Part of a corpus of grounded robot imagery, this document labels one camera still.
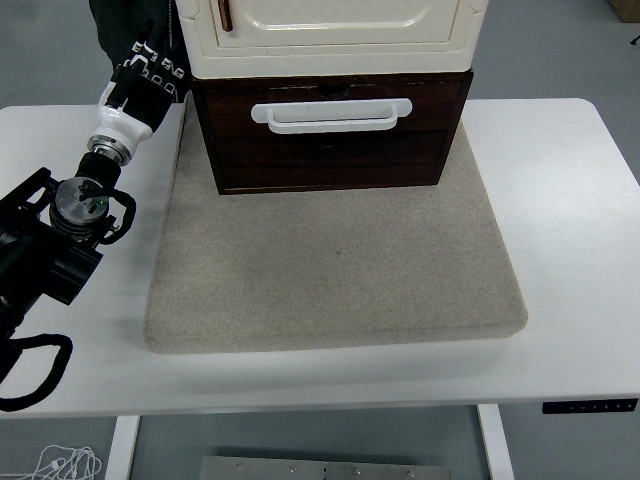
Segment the white and black hand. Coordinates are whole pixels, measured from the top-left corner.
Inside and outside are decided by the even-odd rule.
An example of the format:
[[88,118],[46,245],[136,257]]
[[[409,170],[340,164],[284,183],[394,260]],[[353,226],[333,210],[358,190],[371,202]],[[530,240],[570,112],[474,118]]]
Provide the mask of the white and black hand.
[[110,148],[122,162],[160,127],[170,107],[185,99],[190,73],[186,50],[167,46],[168,30],[145,22],[98,103],[98,126],[88,148]]

